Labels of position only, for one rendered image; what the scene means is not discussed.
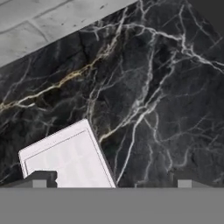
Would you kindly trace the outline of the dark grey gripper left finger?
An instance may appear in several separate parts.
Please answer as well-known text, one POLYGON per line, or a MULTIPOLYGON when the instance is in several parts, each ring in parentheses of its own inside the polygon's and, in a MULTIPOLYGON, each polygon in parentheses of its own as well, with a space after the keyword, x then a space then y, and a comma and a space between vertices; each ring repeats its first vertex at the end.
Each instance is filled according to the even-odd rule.
POLYGON ((3 188, 57 188, 57 177, 56 171, 34 171, 26 178, 4 185, 3 188))

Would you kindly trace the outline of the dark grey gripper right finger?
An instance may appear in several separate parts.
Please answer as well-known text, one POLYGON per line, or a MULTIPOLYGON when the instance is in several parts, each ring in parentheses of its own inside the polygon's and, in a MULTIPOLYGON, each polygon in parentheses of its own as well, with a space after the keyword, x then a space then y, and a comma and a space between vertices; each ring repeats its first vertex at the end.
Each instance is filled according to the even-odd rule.
POLYGON ((172 187, 177 188, 220 188, 220 184, 211 183, 186 171, 170 171, 169 179, 172 187))

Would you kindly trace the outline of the white ice cube tray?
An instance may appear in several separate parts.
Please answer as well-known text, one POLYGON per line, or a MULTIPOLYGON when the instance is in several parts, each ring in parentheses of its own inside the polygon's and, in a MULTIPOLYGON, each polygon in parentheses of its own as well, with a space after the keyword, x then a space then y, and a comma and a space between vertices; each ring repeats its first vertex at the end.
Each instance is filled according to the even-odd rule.
POLYGON ((18 157, 24 178, 35 171, 56 171, 58 188, 116 188, 88 119, 26 146, 18 157))

